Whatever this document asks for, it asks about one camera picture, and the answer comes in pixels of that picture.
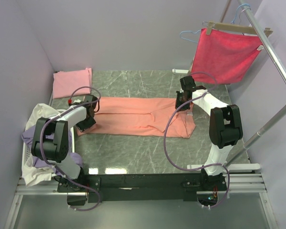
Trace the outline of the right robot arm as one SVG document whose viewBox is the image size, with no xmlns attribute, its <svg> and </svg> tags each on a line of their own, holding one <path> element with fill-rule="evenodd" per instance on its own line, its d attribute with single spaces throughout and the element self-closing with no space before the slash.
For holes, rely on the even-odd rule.
<svg viewBox="0 0 286 229">
<path fill-rule="evenodd" d="M 214 97 L 204 86 L 197 86 L 191 75 L 180 79 L 181 90 L 177 91 L 175 108 L 186 111 L 195 104 L 210 117 L 209 137 L 212 142 L 200 186 L 211 190 L 216 185 L 215 176 L 223 172 L 228 154 L 243 138 L 240 110 L 237 105 L 228 105 Z"/>
</svg>

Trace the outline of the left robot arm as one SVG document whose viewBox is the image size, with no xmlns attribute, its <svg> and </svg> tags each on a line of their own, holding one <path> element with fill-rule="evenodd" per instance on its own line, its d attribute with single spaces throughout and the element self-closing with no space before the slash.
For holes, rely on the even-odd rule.
<svg viewBox="0 0 286 229">
<path fill-rule="evenodd" d="M 56 171 L 70 178 L 69 186 L 79 192 L 85 188 L 86 180 L 81 177 L 81 167 L 69 153 L 69 130 L 76 126 L 81 132 L 96 124 L 94 110 L 99 108 L 99 99 L 85 96 L 83 101 L 69 101 L 69 109 L 53 118 L 39 118 L 35 125 L 31 153 L 54 166 Z"/>
</svg>

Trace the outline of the salmon orange t shirt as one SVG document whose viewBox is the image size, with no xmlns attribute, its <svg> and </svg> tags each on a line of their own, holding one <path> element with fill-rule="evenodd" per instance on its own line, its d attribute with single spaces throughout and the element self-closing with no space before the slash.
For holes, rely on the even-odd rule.
<svg viewBox="0 0 286 229">
<path fill-rule="evenodd" d="M 174 111 L 173 98 L 102 97 L 94 117 L 96 124 L 83 132 L 77 129 L 77 134 L 163 137 Z"/>
</svg>

